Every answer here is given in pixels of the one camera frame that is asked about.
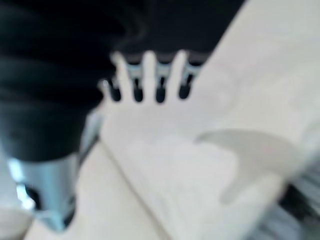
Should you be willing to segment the right robot hand black cloth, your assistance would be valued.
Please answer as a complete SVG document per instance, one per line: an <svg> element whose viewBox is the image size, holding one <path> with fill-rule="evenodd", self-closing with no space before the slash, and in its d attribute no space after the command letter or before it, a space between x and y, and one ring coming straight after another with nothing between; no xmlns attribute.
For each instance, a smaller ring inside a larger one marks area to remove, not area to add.
<svg viewBox="0 0 320 240"><path fill-rule="evenodd" d="M188 54L179 85L186 99L242 0L3 0L0 3L0 143L22 207L55 232L76 213L88 114L121 100L112 54L120 53L141 102L143 55L153 51L162 103L176 53Z"/></svg>

